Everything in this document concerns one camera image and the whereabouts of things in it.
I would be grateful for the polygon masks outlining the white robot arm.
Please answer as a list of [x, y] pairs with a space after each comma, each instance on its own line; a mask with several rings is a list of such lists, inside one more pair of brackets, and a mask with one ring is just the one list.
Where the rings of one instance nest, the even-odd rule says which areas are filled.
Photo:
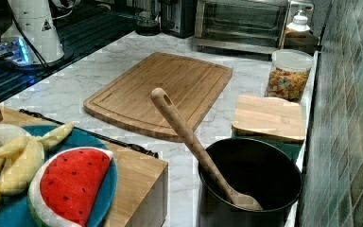
[[51, 66], [64, 57], [49, 3], [69, 15], [81, 0], [8, 0], [12, 25], [1, 36], [0, 57], [17, 66]]

